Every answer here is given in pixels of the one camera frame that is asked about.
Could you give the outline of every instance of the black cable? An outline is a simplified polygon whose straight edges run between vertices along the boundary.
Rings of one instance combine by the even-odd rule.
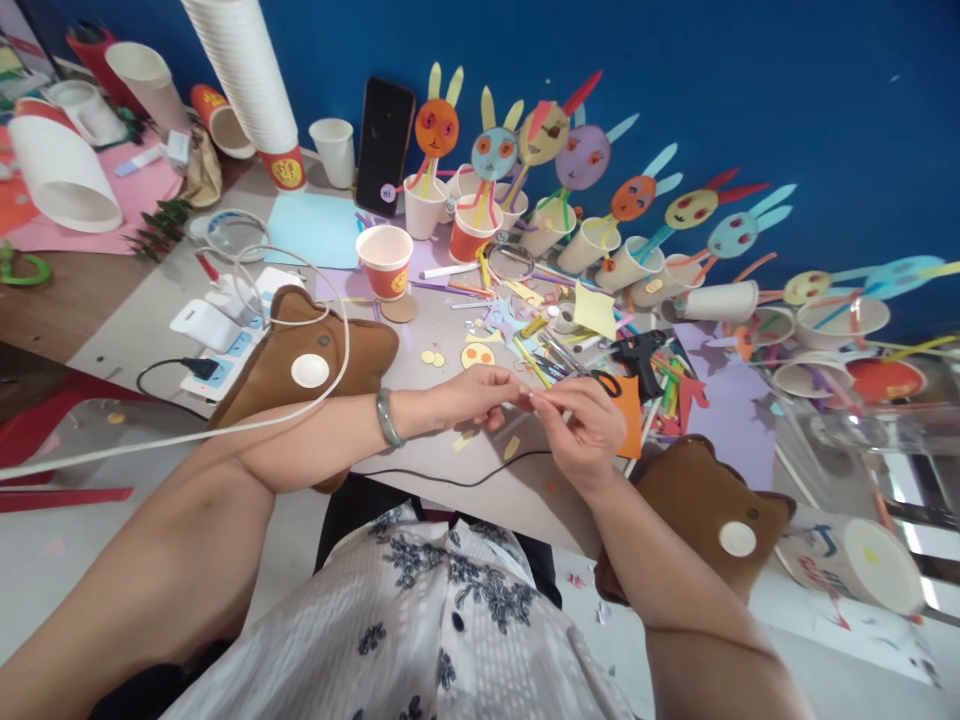
[[[147,392],[146,390],[143,389],[142,381],[143,381],[144,376],[145,376],[148,372],[150,372],[151,370],[155,370],[156,368],[160,367],[161,365],[173,365],[174,363],[176,363],[176,364],[178,364],[178,365],[182,365],[182,364],[183,364],[183,361],[184,361],[185,359],[192,360],[193,358],[171,358],[171,359],[169,359],[169,360],[161,360],[160,362],[154,363],[153,365],[151,365],[150,367],[148,367],[146,370],[144,370],[142,373],[140,373],[139,375],[137,375],[137,390],[139,390],[141,394],[146,395],[146,396],[147,396],[148,398],[150,398],[151,400],[156,400],[157,402],[162,402],[162,403],[164,403],[165,405],[170,405],[171,407],[180,408],[180,409],[183,410],[184,412],[188,412],[188,413],[190,413],[191,415],[193,415],[194,417],[200,418],[201,420],[203,420],[204,422],[206,422],[208,418],[205,418],[203,415],[201,415],[200,413],[196,412],[195,410],[191,410],[190,408],[185,407],[185,406],[181,405],[180,403],[175,403],[173,400],[167,400],[166,398],[157,397],[157,396],[154,395],[153,393]]]
[[[443,478],[435,478],[432,475],[424,475],[423,473],[418,473],[416,470],[405,470],[403,468],[390,468],[388,470],[377,470],[376,472],[372,472],[372,473],[361,472],[359,474],[365,475],[367,477],[372,477],[373,475],[383,475],[384,473],[388,473],[388,472],[398,472],[398,473],[405,473],[406,475],[414,475],[423,480],[429,480],[430,482],[445,482],[449,485],[456,485],[457,487],[477,487],[478,485],[483,485],[483,483],[485,483],[487,480],[492,478],[501,470],[506,470],[508,467],[513,465],[517,460],[522,460],[523,458],[529,457],[530,455],[550,455],[550,454],[552,454],[550,450],[530,450],[529,452],[520,453],[515,458],[511,458],[510,462],[505,462],[496,470],[494,470],[493,472],[487,473],[482,478],[477,480],[477,482],[475,483],[458,483],[456,480],[445,480]]]

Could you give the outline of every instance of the hand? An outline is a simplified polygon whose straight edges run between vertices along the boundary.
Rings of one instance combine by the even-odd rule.
[[[529,409],[529,395],[530,388],[506,368],[478,364],[427,390],[424,402],[436,429],[472,420],[493,431],[503,426],[503,403]]]
[[[530,396],[547,430],[554,460],[564,476],[588,499],[617,477],[613,458],[627,436],[623,415],[593,378],[567,378]],[[573,412],[563,421],[563,413]]]

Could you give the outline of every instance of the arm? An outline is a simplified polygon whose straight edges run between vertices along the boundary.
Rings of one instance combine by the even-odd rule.
[[[393,393],[391,414],[403,438],[469,419],[492,430],[503,423],[500,404],[527,392],[508,371],[478,365],[431,390]],[[276,494],[309,488],[387,447],[372,395],[334,398],[291,422],[204,443],[0,668],[4,717],[86,717],[137,672],[182,664],[235,637]]]
[[[600,384],[564,380],[531,402],[647,630],[658,717],[812,718],[746,605],[613,468],[625,423]]]

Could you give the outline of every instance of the light blue paper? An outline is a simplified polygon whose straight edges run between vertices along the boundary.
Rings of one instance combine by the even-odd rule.
[[[352,200],[315,193],[281,194],[267,226],[273,244],[317,267],[349,270],[357,266],[357,207]],[[303,265],[289,255],[268,252],[266,262]]]

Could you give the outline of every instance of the smartphone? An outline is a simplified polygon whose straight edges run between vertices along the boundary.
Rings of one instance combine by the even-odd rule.
[[[416,109],[413,91],[377,77],[367,80],[356,203],[375,215],[397,214],[397,194],[390,188],[403,182]]]

